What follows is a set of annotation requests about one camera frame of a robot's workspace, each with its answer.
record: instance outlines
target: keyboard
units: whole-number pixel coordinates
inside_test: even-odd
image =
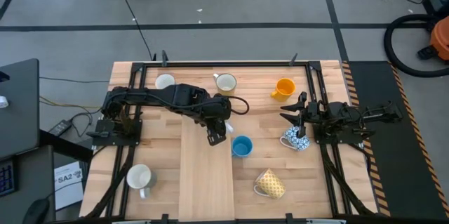
[[[13,193],[17,189],[12,159],[0,161],[0,197]]]

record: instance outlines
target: concrete floor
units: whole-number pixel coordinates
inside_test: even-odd
[[[425,13],[421,5],[405,0],[333,0],[336,18],[326,0],[129,0],[153,53],[167,51],[171,60],[341,60],[330,24],[389,23],[413,13]],[[108,80],[112,63],[118,60],[149,60],[124,0],[12,0],[0,10],[0,65],[38,58],[41,76],[78,80]],[[221,23],[302,23],[295,28],[267,25],[267,28],[184,29],[181,24]],[[323,23],[311,28],[308,23]],[[107,31],[70,31],[70,26],[111,25]],[[67,31],[19,32],[18,26],[31,29],[63,26]],[[382,48],[384,29],[342,29],[343,46],[350,60],[386,60]],[[436,69],[439,62],[420,62],[415,52],[428,43],[420,29],[400,29],[394,48],[400,58],[417,68]],[[447,77],[419,79],[401,74],[403,85],[417,118],[445,195],[449,195],[449,142],[445,105]],[[41,95],[61,103],[101,105],[107,84],[75,84],[41,81]],[[41,128],[49,129],[61,119],[79,112],[76,108],[41,105]],[[80,127],[84,118],[76,121]],[[73,131],[66,139],[79,142]],[[74,218],[79,206],[58,213],[58,218]]]

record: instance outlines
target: black mat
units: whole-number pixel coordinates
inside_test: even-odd
[[[399,124],[375,122],[370,137],[378,173],[392,217],[445,219],[438,191],[410,123],[388,62],[349,62],[361,107],[394,101],[403,113]]]

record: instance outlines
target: paper sheet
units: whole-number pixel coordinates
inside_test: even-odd
[[[79,162],[55,169],[55,206],[56,210],[83,200],[83,171]]]

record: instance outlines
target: yellow patterned mug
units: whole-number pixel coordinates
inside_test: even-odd
[[[260,196],[280,199],[286,192],[286,187],[271,169],[267,169],[255,180],[254,192]]]

